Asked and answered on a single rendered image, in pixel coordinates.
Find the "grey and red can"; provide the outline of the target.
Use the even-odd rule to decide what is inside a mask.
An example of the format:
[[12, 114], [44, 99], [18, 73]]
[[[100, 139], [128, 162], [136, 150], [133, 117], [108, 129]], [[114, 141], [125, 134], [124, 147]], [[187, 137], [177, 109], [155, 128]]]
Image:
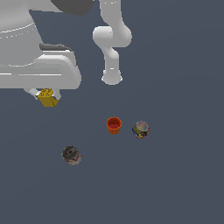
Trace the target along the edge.
[[76, 166], [81, 162], [81, 154], [74, 145], [68, 145], [61, 152], [62, 159], [71, 166]]

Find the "colourful printed can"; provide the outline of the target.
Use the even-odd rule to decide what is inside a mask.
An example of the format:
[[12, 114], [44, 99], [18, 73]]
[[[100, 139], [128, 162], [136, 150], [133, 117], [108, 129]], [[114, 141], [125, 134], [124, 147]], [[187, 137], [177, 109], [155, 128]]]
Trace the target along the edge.
[[141, 139], [149, 134], [150, 127], [146, 122], [139, 121], [132, 127], [132, 132], [137, 139]]

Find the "yellow block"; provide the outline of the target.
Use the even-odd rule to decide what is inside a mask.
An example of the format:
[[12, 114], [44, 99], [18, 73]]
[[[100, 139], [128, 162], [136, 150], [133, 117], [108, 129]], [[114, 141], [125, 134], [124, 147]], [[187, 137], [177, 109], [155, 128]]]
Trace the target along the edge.
[[43, 88], [38, 94], [38, 99], [41, 101], [44, 107], [56, 107], [59, 102], [53, 95], [53, 91], [50, 88]]

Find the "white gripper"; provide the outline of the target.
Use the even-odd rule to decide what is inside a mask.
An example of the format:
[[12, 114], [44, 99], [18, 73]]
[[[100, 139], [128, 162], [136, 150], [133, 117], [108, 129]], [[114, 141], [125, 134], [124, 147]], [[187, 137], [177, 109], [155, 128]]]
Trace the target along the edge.
[[44, 51], [27, 66], [0, 66], [0, 88], [24, 88], [34, 97], [39, 96], [36, 88], [51, 88], [59, 100], [60, 89], [76, 89], [80, 84], [81, 72], [69, 50]]

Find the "orange ribbed cup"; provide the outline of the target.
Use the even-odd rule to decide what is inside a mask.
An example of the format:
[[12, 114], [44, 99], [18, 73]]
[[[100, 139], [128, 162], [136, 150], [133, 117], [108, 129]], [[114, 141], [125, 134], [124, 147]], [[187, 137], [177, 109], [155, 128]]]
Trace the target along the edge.
[[122, 121], [118, 117], [110, 117], [107, 120], [108, 132], [112, 135], [118, 134], [122, 127]]

